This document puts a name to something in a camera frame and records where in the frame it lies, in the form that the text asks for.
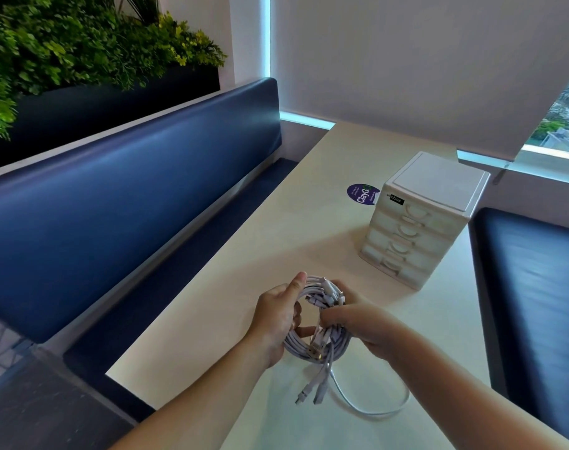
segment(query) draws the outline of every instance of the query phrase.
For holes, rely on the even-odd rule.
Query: white table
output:
[[[338,123],[107,372],[155,408],[192,384],[247,330],[259,294],[300,270],[349,285],[438,344],[489,383],[467,229],[420,292],[364,262],[357,252],[374,211],[346,189],[380,188],[418,151],[457,160],[455,148]],[[317,311],[304,305],[306,325]],[[295,405],[315,369],[288,353],[266,371],[223,449],[452,448],[412,400],[399,415],[367,421],[333,394]],[[390,367],[353,341],[334,365],[348,396],[371,410],[404,393]]]

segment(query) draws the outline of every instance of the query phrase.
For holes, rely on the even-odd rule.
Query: person's right hand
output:
[[[371,353],[384,360],[393,355],[395,341],[405,325],[389,312],[370,302],[339,279],[332,281],[345,295],[345,304],[327,308],[320,314],[320,325],[340,324],[359,338]]]

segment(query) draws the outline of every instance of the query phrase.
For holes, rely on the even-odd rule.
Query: outdoor view through window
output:
[[[526,143],[569,152],[569,84]]]

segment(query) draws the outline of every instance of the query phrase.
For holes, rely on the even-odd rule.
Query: purple round sticker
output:
[[[379,193],[380,190],[378,188],[370,185],[363,185],[361,183],[351,185],[347,188],[347,195],[355,202],[359,202],[364,205],[374,205]]]

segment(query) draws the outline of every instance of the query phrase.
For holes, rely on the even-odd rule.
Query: sticker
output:
[[[394,194],[387,194],[387,196],[389,196],[389,198],[393,202],[397,202],[399,205],[403,205],[405,203],[405,199],[402,199],[401,197],[397,197]]]
[[[359,202],[364,205],[374,205],[379,193],[380,190],[378,188],[370,185],[363,185],[361,183],[351,185],[347,188],[347,195],[355,202]]]

